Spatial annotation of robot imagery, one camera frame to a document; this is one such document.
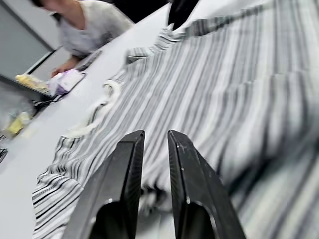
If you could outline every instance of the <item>plastic bag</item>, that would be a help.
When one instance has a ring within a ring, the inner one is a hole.
[[[0,145],[18,134],[34,112],[33,103],[23,91],[0,82]]]

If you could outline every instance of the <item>black and white striped shirt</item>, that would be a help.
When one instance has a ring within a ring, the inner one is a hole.
[[[269,0],[163,30],[128,52],[88,126],[60,139],[32,195],[33,238],[60,238],[89,177],[137,129],[146,130],[141,210],[169,210],[175,129],[220,175],[247,238],[318,238],[318,66],[318,0]]]

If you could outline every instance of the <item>white string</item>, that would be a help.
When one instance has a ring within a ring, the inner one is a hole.
[[[97,107],[103,106],[101,110],[98,111],[98,116],[96,119],[89,125],[85,125],[84,123],[75,126],[69,130],[69,133],[65,136],[67,138],[78,138],[84,135],[87,135],[91,130],[96,128],[103,120],[105,114],[107,114],[110,109],[114,106],[115,102],[120,96],[121,93],[121,85],[113,80],[107,80],[103,84],[103,88],[105,90],[106,97],[98,100],[97,103],[92,105],[89,108],[89,118],[92,116]]]

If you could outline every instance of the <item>person's hand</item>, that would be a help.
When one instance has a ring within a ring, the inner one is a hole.
[[[52,71],[51,78],[53,78],[54,76],[56,76],[59,73],[73,69],[77,63],[78,63],[78,61],[76,59],[70,58],[64,64],[60,65],[59,67],[55,68]]]

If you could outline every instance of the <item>person's arm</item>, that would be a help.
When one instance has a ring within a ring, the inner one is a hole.
[[[62,65],[60,65],[52,71],[51,77],[54,77],[61,72],[73,69],[76,66],[76,64],[79,63],[80,60],[81,59],[79,57],[72,55],[65,63],[63,63]]]
[[[134,25],[134,23],[115,6],[112,6],[111,11],[108,12],[108,17],[111,21],[111,32],[114,37],[122,35]]]

